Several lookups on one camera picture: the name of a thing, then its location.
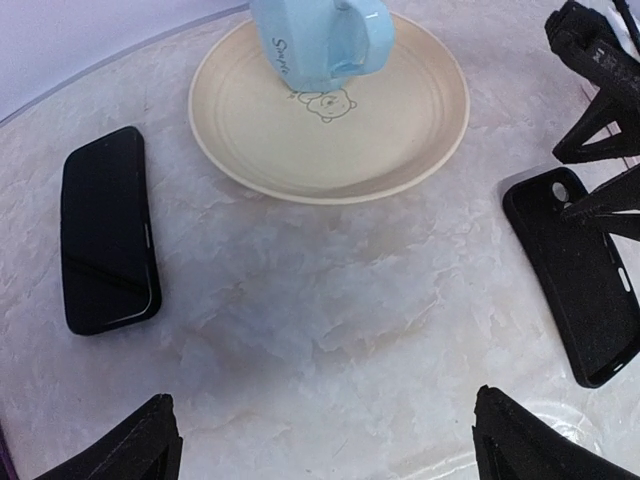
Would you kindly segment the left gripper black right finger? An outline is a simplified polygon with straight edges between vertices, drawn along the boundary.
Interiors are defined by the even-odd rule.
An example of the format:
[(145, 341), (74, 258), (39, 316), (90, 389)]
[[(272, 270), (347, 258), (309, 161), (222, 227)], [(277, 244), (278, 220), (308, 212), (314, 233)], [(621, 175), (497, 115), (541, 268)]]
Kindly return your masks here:
[(563, 437), (498, 388), (479, 389), (474, 413), (481, 480), (637, 477)]

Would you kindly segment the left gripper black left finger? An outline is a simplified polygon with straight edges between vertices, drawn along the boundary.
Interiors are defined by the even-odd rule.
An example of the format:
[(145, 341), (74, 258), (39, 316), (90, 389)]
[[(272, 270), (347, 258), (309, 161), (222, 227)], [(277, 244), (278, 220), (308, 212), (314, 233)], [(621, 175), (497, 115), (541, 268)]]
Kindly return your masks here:
[(96, 443), (40, 477), (176, 480), (183, 438), (173, 407), (171, 395), (153, 396)]

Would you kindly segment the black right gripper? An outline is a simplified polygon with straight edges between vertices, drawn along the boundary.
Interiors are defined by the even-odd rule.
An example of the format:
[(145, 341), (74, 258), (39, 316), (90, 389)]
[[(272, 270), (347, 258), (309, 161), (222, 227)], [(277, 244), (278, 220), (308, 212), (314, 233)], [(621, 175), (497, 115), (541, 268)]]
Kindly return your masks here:
[(639, 63), (621, 47), (606, 17), (577, 1), (553, 11), (544, 29), (551, 51), (587, 79), (579, 85), (589, 102), (553, 148), (554, 157), (561, 163), (638, 163), (639, 107), (602, 89), (638, 90)]

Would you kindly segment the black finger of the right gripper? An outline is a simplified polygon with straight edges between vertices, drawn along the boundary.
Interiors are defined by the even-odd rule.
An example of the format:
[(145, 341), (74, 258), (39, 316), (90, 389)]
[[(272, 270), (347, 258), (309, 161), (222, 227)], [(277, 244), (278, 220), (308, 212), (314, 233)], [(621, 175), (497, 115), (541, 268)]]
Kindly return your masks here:
[(639, 239), (639, 166), (615, 176), (566, 207), (560, 217), (631, 240)]

